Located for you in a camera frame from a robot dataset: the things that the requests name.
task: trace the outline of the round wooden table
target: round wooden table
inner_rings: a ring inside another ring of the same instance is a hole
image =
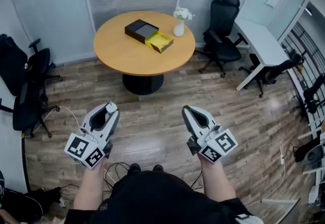
[[[141,19],[159,28],[174,39],[174,43],[159,53],[124,32],[125,26]],[[108,67],[123,73],[123,84],[132,93],[151,94],[164,81],[164,73],[184,65],[192,56],[195,40],[185,26],[182,37],[173,35],[177,19],[153,11],[134,11],[116,16],[97,31],[93,48],[97,57]]]

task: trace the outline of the yellow box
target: yellow box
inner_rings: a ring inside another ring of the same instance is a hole
[[[150,37],[146,38],[145,44],[150,48],[156,50],[159,53],[165,51],[169,46],[172,45],[174,39],[164,35],[157,31]]]

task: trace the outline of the desk leg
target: desk leg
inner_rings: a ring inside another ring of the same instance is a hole
[[[245,87],[263,68],[264,64],[260,63],[255,70],[252,71],[251,74],[248,75],[248,77],[238,85],[236,88],[237,91],[240,91],[243,87]]]
[[[123,74],[123,84],[128,91],[137,95],[148,95],[160,89],[164,82],[163,75],[133,76]]]

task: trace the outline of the black cable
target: black cable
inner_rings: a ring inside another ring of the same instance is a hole
[[[201,173],[200,173],[200,175],[198,176],[198,178],[194,181],[194,183],[191,185],[191,188],[193,187],[193,185],[198,181],[198,179],[201,177],[201,175],[202,175],[202,171],[201,171]]]
[[[70,184],[67,184],[66,186],[63,186],[63,187],[61,187],[61,189],[63,189],[63,188],[65,188],[65,187],[68,187],[68,186],[75,186],[75,187],[77,187],[77,188],[80,188],[79,186],[77,186],[77,185],[75,185],[75,184],[72,184],[72,183],[70,183]]]
[[[104,181],[106,182],[108,190],[112,192],[113,186],[107,180],[104,179]]]
[[[118,175],[118,172],[117,172],[117,166],[118,166],[118,165],[121,165],[121,166],[123,166],[126,170],[128,170],[128,168],[130,168],[130,165],[128,165],[127,163],[124,163],[124,162],[113,163],[112,165],[109,166],[109,168],[106,170],[106,174],[105,174],[105,178],[104,178],[104,180],[105,180],[105,182],[106,182],[106,185],[110,185],[112,188],[113,188],[113,186],[112,186],[112,185],[107,181],[107,173],[108,173],[108,171],[111,169],[111,167],[114,166],[114,165],[115,165],[115,172],[116,172],[116,175],[117,175],[117,177],[118,177],[119,180],[120,180],[121,178],[120,178],[120,176]]]
[[[192,190],[196,190],[196,189],[202,189],[203,188],[203,185],[199,185],[197,187],[193,187]]]

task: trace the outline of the wooden floor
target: wooden floor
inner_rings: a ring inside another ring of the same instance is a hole
[[[245,205],[259,200],[276,188],[283,168],[280,165],[279,142],[284,151],[299,146],[297,136],[308,131],[306,121],[300,122],[295,89],[287,73],[275,85],[265,87],[265,95],[258,97],[256,83],[248,89],[236,91],[236,86],[246,77],[238,71],[240,65],[250,67],[248,55],[242,50],[240,62],[225,65],[227,76],[220,78],[220,70],[211,64],[203,74],[198,72],[207,61],[194,55],[179,71],[165,75],[162,88],[151,95],[137,96],[128,92],[121,74],[98,60],[67,64],[53,70],[61,74],[63,82],[48,82],[50,105],[66,106],[82,122],[84,115],[95,106],[113,101],[121,111],[117,130],[112,137],[113,150],[110,162],[137,162],[142,168],[151,169],[156,164],[186,183],[191,184],[200,173],[196,156],[191,156],[186,146],[189,133],[184,125],[181,109],[194,105],[206,109],[215,120],[228,127],[239,147],[223,160],[225,171]],[[67,184],[80,185],[83,168],[67,157],[63,149],[71,132],[78,127],[73,116],[64,108],[46,119],[53,133],[49,139],[40,128],[33,139],[26,139],[27,171],[32,189],[53,188]],[[283,185],[270,198],[302,198],[305,204],[312,175],[302,175],[303,167],[294,163],[290,152],[285,161],[286,177]],[[111,175],[117,179],[114,170]],[[62,190],[68,207],[77,188]],[[249,208],[265,223],[274,223],[279,212],[271,207],[255,204]],[[305,217],[306,205],[301,210]],[[65,210],[53,205],[43,223],[53,216],[63,218]]]

